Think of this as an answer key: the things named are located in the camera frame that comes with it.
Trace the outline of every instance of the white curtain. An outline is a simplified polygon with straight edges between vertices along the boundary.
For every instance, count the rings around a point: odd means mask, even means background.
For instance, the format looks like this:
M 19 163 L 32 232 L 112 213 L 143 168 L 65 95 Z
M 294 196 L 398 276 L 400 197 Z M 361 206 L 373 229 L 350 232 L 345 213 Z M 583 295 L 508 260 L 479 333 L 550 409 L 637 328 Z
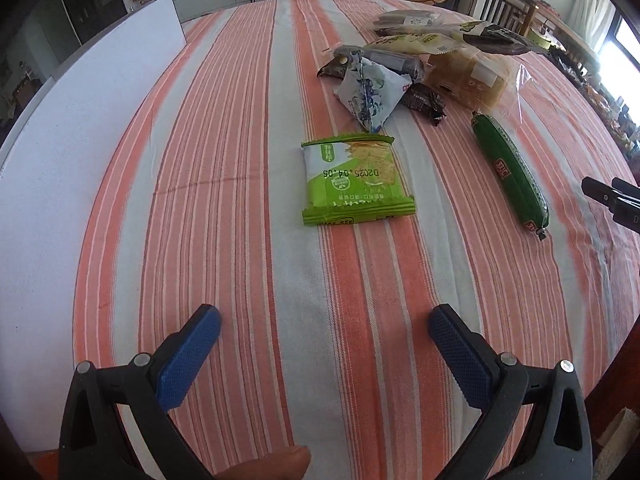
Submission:
M 597 52 L 615 13 L 616 7 L 610 0 L 576 0 L 566 24 Z

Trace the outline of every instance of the striped tablecloth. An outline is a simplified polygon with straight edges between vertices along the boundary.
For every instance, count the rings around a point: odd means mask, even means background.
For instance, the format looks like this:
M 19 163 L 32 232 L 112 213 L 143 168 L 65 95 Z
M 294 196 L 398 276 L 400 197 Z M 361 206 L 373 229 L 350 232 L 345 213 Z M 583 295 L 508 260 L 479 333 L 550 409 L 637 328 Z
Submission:
M 428 337 L 435 305 L 524 364 L 571 359 L 585 393 L 638 316 L 638 238 L 580 192 L 586 175 L 632 176 L 591 107 L 533 53 L 520 57 L 534 78 L 522 123 L 504 126 L 548 199 L 547 240 L 517 223 L 470 111 L 450 100 L 437 128 L 402 106 L 385 125 L 415 216 L 303 226 L 300 143 L 359 129 L 338 81 L 316 71 L 336 45 L 371 40 L 367 20 L 408 5 L 270 0 L 188 23 L 104 176 L 75 358 L 124 364 L 215 304 L 220 341 L 171 413 L 213 472 L 296 443 L 313 454 L 308 478 L 434 478 L 478 416 Z

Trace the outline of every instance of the window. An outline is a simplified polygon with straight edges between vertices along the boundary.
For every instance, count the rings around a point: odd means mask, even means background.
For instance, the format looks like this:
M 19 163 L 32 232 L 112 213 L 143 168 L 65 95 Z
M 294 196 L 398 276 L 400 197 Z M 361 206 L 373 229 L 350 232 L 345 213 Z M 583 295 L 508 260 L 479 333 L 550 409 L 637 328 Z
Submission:
M 640 43 L 631 28 L 616 14 L 600 51 L 602 84 L 629 107 L 629 117 L 640 121 Z

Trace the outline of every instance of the metal screw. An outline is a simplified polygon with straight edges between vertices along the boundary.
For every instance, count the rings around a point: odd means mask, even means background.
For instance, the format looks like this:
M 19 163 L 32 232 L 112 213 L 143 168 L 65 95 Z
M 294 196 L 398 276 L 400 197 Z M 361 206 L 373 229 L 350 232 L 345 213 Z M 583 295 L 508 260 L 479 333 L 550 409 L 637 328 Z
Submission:
M 560 361 L 560 367 L 568 374 L 574 371 L 574 364 L 571 361 L 567 361 L 566 359 Z
M 89 371 L 89 368 L 91 368 L 91 363 L 89 361 L 82 361 L 81 363 L 78 363 L 76 371 L 79 374 L 85 374 Z
M 138 354 L 133 358 L 133 364 L 136 366 L 146 366 L 151 361 L 151 356 L 149 354 Z
M 500 361 L 507 366 L 515 366 L 518 364 L 518 358 L 509 352 L 500 354 Z

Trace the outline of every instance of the cabinet drawer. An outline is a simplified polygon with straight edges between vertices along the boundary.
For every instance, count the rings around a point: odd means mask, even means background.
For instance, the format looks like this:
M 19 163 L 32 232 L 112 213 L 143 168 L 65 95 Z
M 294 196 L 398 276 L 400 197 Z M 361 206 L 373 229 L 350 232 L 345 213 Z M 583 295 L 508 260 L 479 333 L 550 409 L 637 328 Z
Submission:
M 208 12 L 232 7 L 236 0 L 174 0 L 175 10 L 181 22 L 197 18 Z

